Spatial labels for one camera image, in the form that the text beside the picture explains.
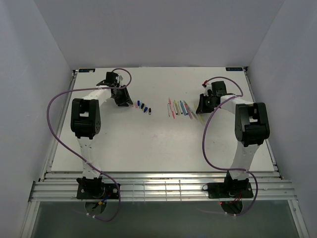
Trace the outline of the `yellow highlighter pen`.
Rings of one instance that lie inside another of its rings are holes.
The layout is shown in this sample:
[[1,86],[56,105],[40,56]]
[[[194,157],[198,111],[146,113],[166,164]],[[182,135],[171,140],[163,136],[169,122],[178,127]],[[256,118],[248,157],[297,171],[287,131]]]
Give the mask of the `yellow highlighter pen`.
[[176,102],[176,100],[174,100],[174,106],[175,106],[175,109],[176,109],[176,114],[180,115],[180,110],[179,110],[178,103]]

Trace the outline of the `white marker black cap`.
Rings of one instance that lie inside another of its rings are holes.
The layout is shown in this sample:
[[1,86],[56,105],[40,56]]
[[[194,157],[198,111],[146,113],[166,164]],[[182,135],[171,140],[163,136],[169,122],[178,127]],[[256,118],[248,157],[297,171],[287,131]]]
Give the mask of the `white marker black cap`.
[[169,103],[167,104],[167,109],[168,109],[168,116],[170,117],[171,116],[171,110],[170,110],[170,104]]

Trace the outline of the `yellow highlighter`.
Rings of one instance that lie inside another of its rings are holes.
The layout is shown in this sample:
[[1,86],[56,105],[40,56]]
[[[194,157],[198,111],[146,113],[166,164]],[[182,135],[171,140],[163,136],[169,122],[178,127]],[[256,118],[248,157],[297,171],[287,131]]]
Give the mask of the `yellow highlighter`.
[[[195,108],[195,111],[198,109],[198,104],[197,103],[194,103],[194,108]],[[205,126],[205,121],[204,119],[202,118],[201,114],[198,114],[198,113],[195,113],[198,120],[200,121],[200,123]]]

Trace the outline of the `pink highlighter pen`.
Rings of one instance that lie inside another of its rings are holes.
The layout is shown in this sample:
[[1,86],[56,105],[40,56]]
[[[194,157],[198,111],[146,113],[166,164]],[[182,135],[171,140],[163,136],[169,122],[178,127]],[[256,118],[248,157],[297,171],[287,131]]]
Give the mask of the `pink highlighter pen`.
[[168,102],[169,102],[169,106],[170,106],[170,110],[172,113],[173,118],[175,119],[175,113],[174,113],[174,108],[173,108],[173,104],[170,98],[168,98]]

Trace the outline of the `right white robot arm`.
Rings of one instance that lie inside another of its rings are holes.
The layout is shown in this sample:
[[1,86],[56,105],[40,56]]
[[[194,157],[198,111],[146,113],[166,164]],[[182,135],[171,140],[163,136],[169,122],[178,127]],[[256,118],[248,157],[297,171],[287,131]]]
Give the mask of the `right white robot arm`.
[[243,93],[235,95],[228,93],[224,81],[203,83],[205,89],[200,94],[197,114],[210,114],[203,132],[203,155],[205,139],[211,118],[219,109],[224,109],[235,115],[234,133],[237,139],[237,149],[232,165],[227,169],[224,179],[224,192],[235,197],[249,182],[250,167],[258,148],[269,138],[270,128],[265,103],[249,102],[244,99]]

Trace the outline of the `black cap whiteboard marker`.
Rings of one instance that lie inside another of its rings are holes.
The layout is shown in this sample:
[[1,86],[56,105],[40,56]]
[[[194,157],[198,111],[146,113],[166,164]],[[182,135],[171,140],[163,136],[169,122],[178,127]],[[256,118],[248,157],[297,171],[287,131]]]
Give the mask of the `black cap whiteboard marker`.
[[178,107],[179,107],[179,111],[180,111],[180,113],[181,113],[181,114],[183,114],[182,108],[181,108],[181,106],[180,106],[180,102],[179,102],[179,101],[177,101],[177,104],[178,104]]

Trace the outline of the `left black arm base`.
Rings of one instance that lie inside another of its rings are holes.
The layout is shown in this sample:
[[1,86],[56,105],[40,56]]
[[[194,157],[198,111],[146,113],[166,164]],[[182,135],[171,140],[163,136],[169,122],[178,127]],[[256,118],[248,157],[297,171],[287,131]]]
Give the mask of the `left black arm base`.
[[77,178],[77,199],[118,199],[118,188],[114,183],[104,183],[102,178]]

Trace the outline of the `blue pen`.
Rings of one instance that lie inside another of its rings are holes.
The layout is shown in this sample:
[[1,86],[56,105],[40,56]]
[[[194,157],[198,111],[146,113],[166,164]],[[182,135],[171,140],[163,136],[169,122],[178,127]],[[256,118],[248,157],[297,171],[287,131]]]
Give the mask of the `blue pen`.
[[184,103],[183,103],[182,101],[180,101],[180,105],[181,105],[181,107],[182,107],[183,114],[186,116],[188,113],[187,113],[187,110],[186,110],[186,108],[185,108],[185,105],[184,105]]

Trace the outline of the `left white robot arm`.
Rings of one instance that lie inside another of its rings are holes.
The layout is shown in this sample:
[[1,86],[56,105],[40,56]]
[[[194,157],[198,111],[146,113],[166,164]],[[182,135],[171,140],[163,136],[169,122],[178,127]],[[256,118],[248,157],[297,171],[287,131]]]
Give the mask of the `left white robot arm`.
[[83,161],[83,179],[98,179],[100,166],[93,157],[94,137],[102,127],[100,107],[109,99],[114,99],[119,107],[133,105],[127,86],[122,84],[123,77],[116,73],[118,69],[106,73],[97,89],[82,98],[72,100],[70,127],[80,146]]

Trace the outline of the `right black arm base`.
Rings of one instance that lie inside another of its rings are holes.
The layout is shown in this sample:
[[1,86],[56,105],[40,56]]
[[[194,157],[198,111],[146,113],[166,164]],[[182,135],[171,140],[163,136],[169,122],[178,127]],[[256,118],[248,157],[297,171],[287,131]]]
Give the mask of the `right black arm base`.
[[227,172],[224,182],[209,182],[202,191],[208,192],[209,198],[253,198],[254,194],[249,179],[233,179]]

